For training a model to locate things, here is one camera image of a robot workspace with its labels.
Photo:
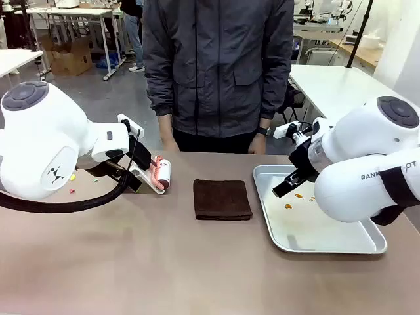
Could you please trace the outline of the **person's right hand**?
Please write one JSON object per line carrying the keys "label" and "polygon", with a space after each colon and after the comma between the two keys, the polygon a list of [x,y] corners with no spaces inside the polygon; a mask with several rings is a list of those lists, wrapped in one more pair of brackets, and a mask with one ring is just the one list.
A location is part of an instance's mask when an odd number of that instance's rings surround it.
{"label": "person's right hand", "polygon": [[169,129],[168,131],[162,131],[160,133],[160,137],[161,137],[161,141],[163,144],[163,149],[165,151],[170,151],[170,152],[179,152],[179,146],[177,144],[177,142],[174,139],[172,130]]}

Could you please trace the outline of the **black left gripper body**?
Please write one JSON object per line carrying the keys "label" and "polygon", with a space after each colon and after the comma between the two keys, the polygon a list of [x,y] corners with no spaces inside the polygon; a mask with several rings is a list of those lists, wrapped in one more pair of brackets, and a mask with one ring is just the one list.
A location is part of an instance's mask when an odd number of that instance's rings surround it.
{"label": "black left gripper body", "polygon": [[133,135],[129,135],[129,157],[143,171],[148,170],[152,164],[150,151]]}

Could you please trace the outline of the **person's left hand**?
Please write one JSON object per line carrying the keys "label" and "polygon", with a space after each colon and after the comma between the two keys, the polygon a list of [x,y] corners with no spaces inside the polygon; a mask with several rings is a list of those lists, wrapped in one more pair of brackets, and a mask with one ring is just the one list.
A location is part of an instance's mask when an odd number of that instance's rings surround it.
{"label": "person's left hand", "polygon": [[264,155],[266,153],[266,136],[257,133],[249,145],[248,153]]}

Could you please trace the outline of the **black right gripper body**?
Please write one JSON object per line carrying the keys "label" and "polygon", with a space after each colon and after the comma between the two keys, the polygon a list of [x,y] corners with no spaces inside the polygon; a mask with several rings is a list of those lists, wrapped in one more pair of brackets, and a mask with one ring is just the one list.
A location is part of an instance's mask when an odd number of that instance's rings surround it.
{"label": "black right gripper body", "polygon": [[308,156],[310,144],[311,140],[308,138],[289,156],[290,162],[296,168],[289,176],[292,180],[316,180],[318,177],[319,172],[312,166]]}

